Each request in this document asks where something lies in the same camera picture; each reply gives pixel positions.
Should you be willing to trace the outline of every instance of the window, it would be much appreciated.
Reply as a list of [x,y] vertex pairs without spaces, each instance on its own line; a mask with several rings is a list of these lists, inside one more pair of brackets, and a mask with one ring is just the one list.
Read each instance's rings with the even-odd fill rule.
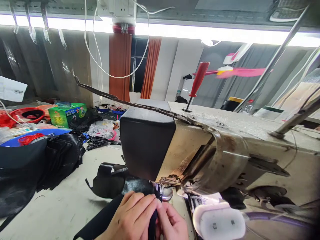
[[[133,72],[134,69],[139,65],[144,50],[147,46],[146,38],[137,38],[132,37],[132,45],[131,45],[131,64],[130,64],[130,73]],[[147,55],[148,50],[142,59],[142,63],[138,70],[130,76],[130,92],[140,92],[142,90],[144,72],[146,70],[147,63]]]

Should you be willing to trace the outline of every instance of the plastic bottle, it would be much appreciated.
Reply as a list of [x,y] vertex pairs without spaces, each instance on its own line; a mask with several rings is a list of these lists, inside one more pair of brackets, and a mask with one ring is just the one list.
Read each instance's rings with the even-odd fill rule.
[[241,110],[239,111],[239,113],[243,113],[243,114],[249,115],[250,112],[251,112],[251,110],[252,110],[252,108],[253,108],[252,103],[253,103],[253,100],[250,99],[250,100],[241,108]]

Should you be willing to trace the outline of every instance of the workbench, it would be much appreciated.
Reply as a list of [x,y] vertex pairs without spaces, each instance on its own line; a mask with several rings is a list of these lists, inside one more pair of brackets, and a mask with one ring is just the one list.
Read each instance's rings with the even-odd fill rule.
[[[72,240],[111,199],[96,196],[90,185],[103,162],[124,164],[121,146],[105,146],[83,155],[83,164],[64,179],[53,191],[36,193],[30,203],[0,233],[0,240]],[[192,221],[184,199],[173,196],[170,203],[185,218],[189,239],[194,239]]]

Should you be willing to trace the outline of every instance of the orange curtain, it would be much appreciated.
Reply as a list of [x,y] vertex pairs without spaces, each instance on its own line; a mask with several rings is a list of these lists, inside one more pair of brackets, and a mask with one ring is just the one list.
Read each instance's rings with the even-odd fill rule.
[[144,72],[141,98],[150,99],[154,74],[156,72],[161,38],[150,38],[146,70]]
[[[110,75],[123,77],[130,74],[132,35],[115,33],[109,37]],[[130,102],[130,77],[109,78],[109,93]]]

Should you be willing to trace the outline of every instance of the ceiling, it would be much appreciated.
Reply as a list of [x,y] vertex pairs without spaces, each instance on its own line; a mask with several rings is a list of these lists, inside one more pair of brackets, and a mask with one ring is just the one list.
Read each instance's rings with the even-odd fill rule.
[[[260,26],[292,26],[294,22],[272,22],[269,20],[279,5],[292,3],[294,8],[309,0],[138,0],[138,3],[147,7],[149,11],[157,11],[162,8],[174,6],[173,9],[150,15],[150,19],[180,20],[205,23],[246,24]],[[310,10],[304,21],[305,27],[318,28],[320,26],[319,11],[320,1],[316,1],[318,7]],[[16,1],[16,12],[25,12],[25,1]],[[96,0],[87,0],[88,16],[93,15]],[[0,0],[0,10],[10,11],[9,0]],[[31,1],[30,14],[40,13],[40,1]],[[84,0],[48,0],[48,14],[84,14]],[[146,13],[137,8],[137,18],[147,18]]]

